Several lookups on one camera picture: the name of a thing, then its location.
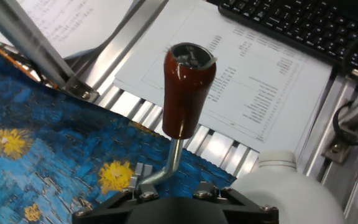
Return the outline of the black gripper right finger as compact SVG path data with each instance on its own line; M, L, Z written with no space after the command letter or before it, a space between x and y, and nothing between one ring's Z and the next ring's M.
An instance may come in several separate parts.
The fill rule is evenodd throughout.
M217 215L223 223L279 224L279 210L271 205L260 206L232 187L218 188L212 183L200 182L193 199L206 202L212 208L203 207L202 215Z

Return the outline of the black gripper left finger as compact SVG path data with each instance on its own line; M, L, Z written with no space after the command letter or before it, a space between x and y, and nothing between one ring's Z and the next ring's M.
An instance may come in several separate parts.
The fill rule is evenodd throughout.
M72 223L127 223L129 215L138 205L157 200L156 190L138 191L124 189L94 209L82 208L71 216Z

